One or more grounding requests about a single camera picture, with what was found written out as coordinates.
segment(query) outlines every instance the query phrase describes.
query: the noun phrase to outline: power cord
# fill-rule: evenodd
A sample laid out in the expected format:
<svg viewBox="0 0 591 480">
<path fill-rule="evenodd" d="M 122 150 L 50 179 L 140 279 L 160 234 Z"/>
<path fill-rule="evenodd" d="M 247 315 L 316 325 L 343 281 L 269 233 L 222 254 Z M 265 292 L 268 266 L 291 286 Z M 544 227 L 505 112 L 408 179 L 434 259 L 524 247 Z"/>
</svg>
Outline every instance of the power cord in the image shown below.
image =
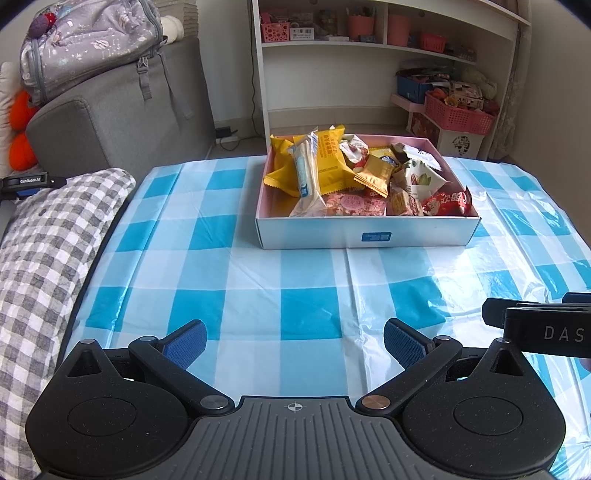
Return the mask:
<svg viewBox="0 0 591 480">
<path fill-rule="evenodd" d="M 251 140 L 253 138 L 265 138 L 263 135 L 261 135 L 258 130 L 256 129 L 256 123 L 255 123 L 255 112 L 256 112 L 256 102 L 255 102 L 255 98 L 256 98 L 256 87 L 255 87 L 255 56 L 254 53 L 252 52 L 252 47 L 253 47 L 253 37 L 255 35 L 254 32 L 254 14 L 252 12 L 252 1 L 250 0 L 250 5 L 249 5 L 249 11 L 248 11 L 248 25 L 250 28 L 250 34 L 251 34 L 251 85 L 252 85 L 252 97 L 251 97 L 251 102 L 252 102 L 252 112 L 251 112 L 251 122 L 252 122 L 252 129 L 254 130 L 254 135 L 251 135 L 250 137 L 246 137 L 246 138 L 241 138 L 238 140 L 238 142 L 236 142 L 236 145 L 234 145 L 232 148 L 226 148 L 223 146 L 222 143 L 220 143 L 220 148 L 222 150 L 225 150 L 227 152 L 233 152 L 234 150 L 236 150 L 238 148 L 238 146 L 240 145 L 240 142 L 242 140 Z"/>
</svg>

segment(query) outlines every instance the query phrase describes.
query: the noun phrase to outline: backpack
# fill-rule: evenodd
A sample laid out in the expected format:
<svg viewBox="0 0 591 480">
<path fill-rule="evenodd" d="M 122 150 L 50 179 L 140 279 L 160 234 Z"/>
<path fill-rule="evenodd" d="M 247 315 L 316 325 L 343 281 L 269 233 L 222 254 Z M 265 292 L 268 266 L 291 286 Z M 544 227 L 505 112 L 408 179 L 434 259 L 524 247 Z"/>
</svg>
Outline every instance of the backpack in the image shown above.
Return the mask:
<svg viewBox="0 0 591 480">
<path fill-rule="evenodd" d="M 163 42 L 160 13 L 151 0 L 61 0 L 38 16 L 49 12 L 55 24 L 40 38 L 27 36 L 21 47 L 22 85 L 33 105 L 133 61 L 144 99 L 151 98 L 148 58 Z"/>
</svg>

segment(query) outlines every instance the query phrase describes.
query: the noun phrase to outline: gray sofa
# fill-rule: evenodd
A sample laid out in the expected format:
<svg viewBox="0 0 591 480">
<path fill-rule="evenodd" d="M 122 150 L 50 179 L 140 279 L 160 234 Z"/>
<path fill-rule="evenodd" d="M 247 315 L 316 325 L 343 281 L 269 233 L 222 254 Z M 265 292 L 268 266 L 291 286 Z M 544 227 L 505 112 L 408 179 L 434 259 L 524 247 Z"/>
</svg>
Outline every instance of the gray sofa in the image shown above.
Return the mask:
<svg viewBox="0 0 591 480">
<path fill-rule="evenodd" d="M 41 168 L 72 177 L 119 167 L 139 184 L 155 166 L 206 158 L 215 144 L 215 128 L 199 39 L 185 38 L 163 47 L 163 53 L 168 82 L 160 57 L 150 59 L 151 99 L 142 97 L 133 63 L 91 78 L 43 106 L 26 131 Z M 183 114 L 187 107 L 189 119 Z"/>
</svg>

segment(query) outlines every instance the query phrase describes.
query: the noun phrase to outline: blue and white checkered tablecloth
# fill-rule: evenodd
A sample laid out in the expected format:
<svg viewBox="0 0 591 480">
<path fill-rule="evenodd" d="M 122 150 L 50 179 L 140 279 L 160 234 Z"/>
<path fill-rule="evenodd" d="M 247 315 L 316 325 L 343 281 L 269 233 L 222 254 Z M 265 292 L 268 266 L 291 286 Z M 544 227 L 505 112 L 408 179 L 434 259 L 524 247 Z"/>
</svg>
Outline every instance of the blue and white checkered tablecloth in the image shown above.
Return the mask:
<svg viewBox="0 0 591 480">
<path fill-rule="evenodd" d="M 398 317 L 427 336 L 488 346 L 489 296 L 560 301 L 591 291 L 591 251 L 538 181 L 507 164 L 447 159 L 482 216 L 467 247 L 266 251 L 254 214 L 264 157 L 153 170 L 108 243 L 69 348 L 124 347 L 191 319 L 207 326 L 189 368 L 242 395 L 344 395 L 355 402 L 400 372 L 382 329 Z M 562 408 L 553 474 L 591 475 L 591 376 L 579 361 L 529 355 Z"/>
</svg>

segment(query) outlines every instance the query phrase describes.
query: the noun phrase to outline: metal screw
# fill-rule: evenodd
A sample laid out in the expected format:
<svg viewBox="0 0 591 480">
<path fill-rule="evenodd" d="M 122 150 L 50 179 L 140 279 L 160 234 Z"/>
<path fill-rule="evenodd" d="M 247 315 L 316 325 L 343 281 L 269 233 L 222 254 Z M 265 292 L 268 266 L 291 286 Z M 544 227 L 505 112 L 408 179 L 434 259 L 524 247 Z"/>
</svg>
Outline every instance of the metal screw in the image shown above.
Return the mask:
<svg viewBox="0 0 591 480">
<path fill-rule="evenodd" d="M 229 401 L 221 395 L 208 395 L 207 397 L 203 397 L 200 403 L 203 408 L 208 410 L 220 410 L 226 407 Z"/>
<path fill-rule="evenodd" d="M 368 395 L 361 404 L 371 410 L 383 410 L 390 406 L 390 400 L 382 395 Z"/>
</svg>

